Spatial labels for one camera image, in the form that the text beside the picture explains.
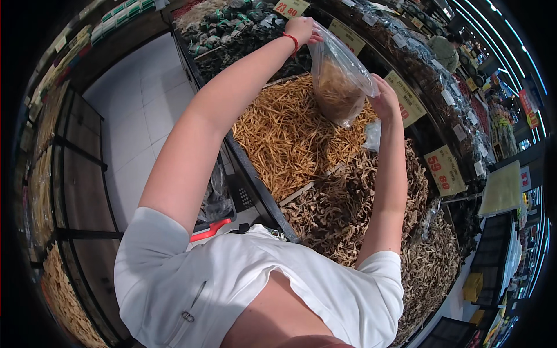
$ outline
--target zipper pocket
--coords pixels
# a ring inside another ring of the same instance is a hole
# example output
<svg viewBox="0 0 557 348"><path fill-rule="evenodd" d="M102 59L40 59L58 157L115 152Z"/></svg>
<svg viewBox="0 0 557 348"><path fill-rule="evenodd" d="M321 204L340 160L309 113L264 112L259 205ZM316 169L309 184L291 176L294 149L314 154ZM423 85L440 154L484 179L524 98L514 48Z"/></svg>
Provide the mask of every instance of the zipper pocket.
<svg viewBox="0 0 557 348"><path fill-rule="evenodd" d="M177 325L177 327L174 329L172 335L170 336L170 338L167 340L167 346L174 348L175 345L178 344L178 342L182 339L182 337L185 334L185 331L188 329L189 325L191 323L193 323L196 318L191 314L191 310L193 309L193 306L196 304L197 300L201 297L201 294L203 293L203 291L206 291L206 299L209 299L209 296L211 295L210 292L212 289L210 286L206 287L207 285L207 280L203 281L203 283L201 284L201 286L199 287L199 290L197 291L197 295L194 298L191 307L189 308L189 310L184 310L181 314L180 314L180 321L179 325Z"/></svg>

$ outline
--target yellow box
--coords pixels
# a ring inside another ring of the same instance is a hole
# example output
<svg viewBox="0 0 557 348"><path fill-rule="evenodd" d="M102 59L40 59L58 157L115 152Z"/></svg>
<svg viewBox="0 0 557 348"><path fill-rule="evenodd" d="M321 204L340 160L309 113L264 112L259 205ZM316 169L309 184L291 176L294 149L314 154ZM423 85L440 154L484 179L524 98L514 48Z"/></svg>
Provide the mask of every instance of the yellow box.
<svg viewBox="0 0 557 348"><path fill-rule="evenodd" d="M470 273L462 287L462 294L466 301L476 302L483 288L483 274Z"/></svg>
<svg viewBox="0 0 557 348"><path fill-rule="evenodd" d="M470 318L469 322L471 322L472 324L479 325L480 321L482 321L484 313L485 313L484 310L476 310L476 312L474 312L474 315Z"/></svg>

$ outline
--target white t-shirt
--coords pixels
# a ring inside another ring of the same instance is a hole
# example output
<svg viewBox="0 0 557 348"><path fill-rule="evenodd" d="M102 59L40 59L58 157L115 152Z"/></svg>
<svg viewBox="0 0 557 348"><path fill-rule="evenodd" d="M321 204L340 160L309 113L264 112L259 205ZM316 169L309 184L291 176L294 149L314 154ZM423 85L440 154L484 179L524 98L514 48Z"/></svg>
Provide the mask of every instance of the white t-shirt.
<svg viewBox="0 0 557 348"><path fill-rule="evenodd" d="M381 251L350 269L262 225L223 234L186 252L188 232L138 208L120 243L114 283L120 317L148 348L218 348L272 270L333 335L356 348L387 347L402 315L400 257Z"/></svg>

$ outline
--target bag of dried food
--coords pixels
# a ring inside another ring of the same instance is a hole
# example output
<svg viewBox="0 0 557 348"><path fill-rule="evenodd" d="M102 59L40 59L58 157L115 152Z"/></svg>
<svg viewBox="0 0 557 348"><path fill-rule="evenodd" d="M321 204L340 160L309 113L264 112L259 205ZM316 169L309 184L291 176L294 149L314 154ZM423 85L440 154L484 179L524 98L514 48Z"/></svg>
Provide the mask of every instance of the bag of dried food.
<svg viewBox="0 0 557 348"><path fill-rule="evenodd" d="M340 39L315 21L314 31L323 38L323 42L308 45L315 99L327 119L349 127L361 113L366 96L376 97L379 90L368 70Z"/></svg>

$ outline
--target green jacket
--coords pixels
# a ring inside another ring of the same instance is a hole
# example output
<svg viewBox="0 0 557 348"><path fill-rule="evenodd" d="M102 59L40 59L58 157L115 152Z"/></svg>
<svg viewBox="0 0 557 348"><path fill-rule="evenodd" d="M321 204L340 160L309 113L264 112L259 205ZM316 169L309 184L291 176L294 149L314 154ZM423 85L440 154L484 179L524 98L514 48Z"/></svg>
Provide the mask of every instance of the green jacket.
<svg viewBox="0 0 557 348"><path fill-rule="evenodd" d="M441 63L450 73L456 71L458 64L458 53L452 43L443 36L436 35L429 39L427 46L431 48L437 56L437 61Z"/></svg>

